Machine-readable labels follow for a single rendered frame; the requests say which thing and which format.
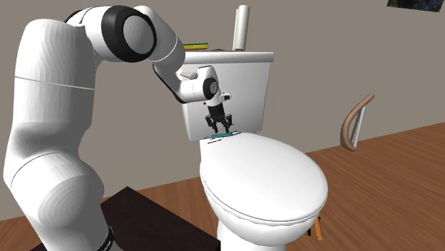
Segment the white paper roll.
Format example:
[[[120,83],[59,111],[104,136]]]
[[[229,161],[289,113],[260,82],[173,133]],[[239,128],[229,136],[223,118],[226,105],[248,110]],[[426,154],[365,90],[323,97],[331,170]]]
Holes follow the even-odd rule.
[[[235,13],[235,27],[233,34],[233,51],[244,51],[247,43],[247,31],[250,17],[250,7],[240,5]]]

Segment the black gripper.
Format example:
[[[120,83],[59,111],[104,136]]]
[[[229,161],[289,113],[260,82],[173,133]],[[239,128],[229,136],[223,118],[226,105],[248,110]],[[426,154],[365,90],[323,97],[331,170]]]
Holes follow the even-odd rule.
[[[225,115],[223,104],[220,103],[216,106],[208,106],[209,115],[206,115],[205,120],[209,127],[216,130],[216,123],[222,123],[225,132],[230,132],[230,126],[232,125],[232,115]]]

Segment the dark wall picture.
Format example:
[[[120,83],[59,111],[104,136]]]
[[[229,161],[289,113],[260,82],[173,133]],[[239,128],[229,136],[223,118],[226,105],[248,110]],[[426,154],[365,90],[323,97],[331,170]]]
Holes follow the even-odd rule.
[[[439,13],[445,0],[388,0],[387,6]]]

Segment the orange and black tool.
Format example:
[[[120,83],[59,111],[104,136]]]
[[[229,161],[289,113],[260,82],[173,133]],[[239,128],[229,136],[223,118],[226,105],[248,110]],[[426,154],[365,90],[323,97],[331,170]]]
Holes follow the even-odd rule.
[[[322,232],[322,227],[321,227],[321,222],[320,222],[321,217],[318,216],[314,222],[314,225],[307,231],[307,235],[311,236],[312,235],[312,230],[314,230],[315,236],[318,240],[323,240],[324,239],[324,235]]]

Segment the dark robot stand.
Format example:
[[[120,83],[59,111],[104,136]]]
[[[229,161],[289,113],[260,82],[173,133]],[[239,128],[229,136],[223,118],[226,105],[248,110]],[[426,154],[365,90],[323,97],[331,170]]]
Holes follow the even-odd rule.
[[[221,251],[217,238],[130,187],[101,208],[124,251]]]

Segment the white toilet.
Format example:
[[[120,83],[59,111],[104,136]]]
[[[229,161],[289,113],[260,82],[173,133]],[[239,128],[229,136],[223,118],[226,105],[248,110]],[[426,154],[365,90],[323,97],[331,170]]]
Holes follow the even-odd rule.
[[[200,179],[218,217],[221,251],[286,251],[304,235],[327,201],[321,168],[300,150],[260,135],[271,52],[189,51],[178,75],[212,66],[223,107],[232,115],[230,137],[208,126],[205,102],[183,106],[188,137],[200,144]]]

